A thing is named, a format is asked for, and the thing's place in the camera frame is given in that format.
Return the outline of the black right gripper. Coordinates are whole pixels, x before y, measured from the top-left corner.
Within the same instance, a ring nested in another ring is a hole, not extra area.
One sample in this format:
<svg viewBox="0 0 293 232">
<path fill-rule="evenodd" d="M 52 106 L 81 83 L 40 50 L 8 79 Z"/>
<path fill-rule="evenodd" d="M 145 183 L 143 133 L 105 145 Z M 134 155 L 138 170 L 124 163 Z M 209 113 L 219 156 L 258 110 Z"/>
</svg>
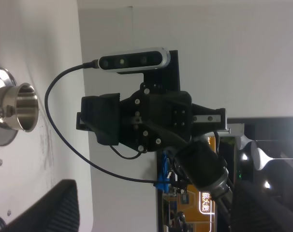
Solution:
<svg viewBox="0 0 293 232">
<path fill-rule="evenodd" d="M 101 145 L 137 152 L 184 147 L 191 139 L 226 129 L 226 110 L 192 103 L 186 91 L 146 86 L 121 100 L 119 93 L 85 96 L 76 129 L 95 133 Z"/>
</svg>

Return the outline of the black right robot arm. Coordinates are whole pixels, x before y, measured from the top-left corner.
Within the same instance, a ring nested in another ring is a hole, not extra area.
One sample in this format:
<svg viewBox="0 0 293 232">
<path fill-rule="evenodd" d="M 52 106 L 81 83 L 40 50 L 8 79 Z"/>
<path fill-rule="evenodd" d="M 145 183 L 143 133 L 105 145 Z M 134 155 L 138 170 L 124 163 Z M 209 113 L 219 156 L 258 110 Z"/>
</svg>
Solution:
<svg viewBox="0 0 293 232">
<path fill-rule="evenodd" d="M 95 133 L 101 145 L 168 151 L 190 182 L 215 201 L 229 190 L 228 170 L 204 139 L 226 129 L 226 110 L 196 105 L 186 91 L 146 87 L 124 100 L 118 93 L 86 96 L 76 127 Z"/>
</svg>

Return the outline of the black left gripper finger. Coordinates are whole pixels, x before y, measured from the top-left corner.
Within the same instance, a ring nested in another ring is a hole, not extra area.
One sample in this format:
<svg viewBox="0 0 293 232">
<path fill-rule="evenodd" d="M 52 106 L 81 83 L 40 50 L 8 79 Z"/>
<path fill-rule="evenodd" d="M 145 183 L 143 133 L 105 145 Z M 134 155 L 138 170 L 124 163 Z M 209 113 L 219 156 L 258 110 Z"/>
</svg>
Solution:
<svg viewBox="0 0 293 232">
<path fill-rule="evenodd" d="M 5 227 L 6 232 L 77 232 L 79 202 L 75 180 L 64 179 Z"/>
</svg>

